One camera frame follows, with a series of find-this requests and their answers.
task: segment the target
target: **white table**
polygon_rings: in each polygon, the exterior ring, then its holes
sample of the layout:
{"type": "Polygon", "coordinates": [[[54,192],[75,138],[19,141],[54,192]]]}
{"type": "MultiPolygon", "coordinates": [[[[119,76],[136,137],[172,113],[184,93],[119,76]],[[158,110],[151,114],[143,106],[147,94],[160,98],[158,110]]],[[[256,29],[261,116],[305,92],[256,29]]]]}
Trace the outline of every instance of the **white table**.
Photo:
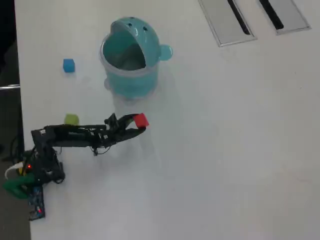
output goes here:
{"type": "Polygon", "coordinates": [[[26,148],[30,131],[144,112],[147,131],[98,157],[65,148],[32,240],[315,240],[320,236],[320,2],[312,30],[276,36],[239,0],[258,40],[219,48],[197,0],[16,0],[26,148]],[[136,16],[174,49],[152,97],[113,98],[98,58],[112,21],[136,16]],[[74,58],[65,76],[63,58],[74,58]]]}

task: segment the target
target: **blue cube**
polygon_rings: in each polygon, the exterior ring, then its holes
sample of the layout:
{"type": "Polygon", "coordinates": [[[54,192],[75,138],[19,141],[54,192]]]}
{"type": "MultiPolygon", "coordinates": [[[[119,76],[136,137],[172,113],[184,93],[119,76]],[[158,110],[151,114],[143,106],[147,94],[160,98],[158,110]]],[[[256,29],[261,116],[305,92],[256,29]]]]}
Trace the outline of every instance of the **blue cube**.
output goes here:
{"type": "Polygon", "coordinates": [[[75,61],[72,58],[63,59],[63,70],[65,73],[74,73],[76,70],[75,61]]]}

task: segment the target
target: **teal container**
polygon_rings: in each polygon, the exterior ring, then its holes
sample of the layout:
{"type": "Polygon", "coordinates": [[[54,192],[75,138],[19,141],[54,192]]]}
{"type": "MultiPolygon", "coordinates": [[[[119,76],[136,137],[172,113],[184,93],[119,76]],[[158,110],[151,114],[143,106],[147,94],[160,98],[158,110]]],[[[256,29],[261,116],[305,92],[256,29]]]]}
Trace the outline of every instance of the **teal container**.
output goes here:
{"type": "Polygon", "coordinates": [[[156,88],[158,63],[169,60],[173,50],[160,45],[148,23],[136,17],[124,17],[111,24],[99,55],[111,91],[126,99],[137,99],[156,88]]]}

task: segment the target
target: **green plastic part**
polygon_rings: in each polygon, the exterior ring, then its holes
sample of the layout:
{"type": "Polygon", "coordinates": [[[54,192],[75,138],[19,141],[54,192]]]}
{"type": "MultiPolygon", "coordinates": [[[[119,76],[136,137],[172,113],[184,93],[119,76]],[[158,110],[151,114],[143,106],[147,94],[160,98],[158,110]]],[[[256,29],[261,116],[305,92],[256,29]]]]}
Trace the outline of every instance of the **green plastic part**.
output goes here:
{"type": "Polygon", "coordinates": [[[79,125],[79,117],[76,114],[67,113],[64,118],[64,124],[79,125]]]}
{"type": "Polygon", "coordinates": [[[27,199],[28,195],[23,189],[23,185],[33,184],[35,182],[35,176],[29,173],[25,176],[19,176],[13,179],[5,181],[2,185],[5,190],[17,197],[18,199],[27,199]]]}

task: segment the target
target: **dark floor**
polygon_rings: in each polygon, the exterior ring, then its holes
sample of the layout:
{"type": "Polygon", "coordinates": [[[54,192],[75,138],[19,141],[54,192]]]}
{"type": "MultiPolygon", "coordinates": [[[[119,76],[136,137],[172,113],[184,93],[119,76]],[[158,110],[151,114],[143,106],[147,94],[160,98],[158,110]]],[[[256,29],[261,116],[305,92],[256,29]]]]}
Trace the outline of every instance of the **dark floor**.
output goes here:
{"type": "MultiPolygon", "coordinates": [[[[19,83],[17,44],[13,44],[4,56],[5,66],[0,73],[0,86],[19,83]]],[[[9,155],[10,143],[18,133],[20,90],[0,90],[0,145],[4,151],[0,159],[9,155]]],[[[11,162],[0,161],[0,185],[5,181],[4,172],[11,162]]],[[[0,239],[29,240],[28,203],[16,199],[0,186],[0,239]]]]}

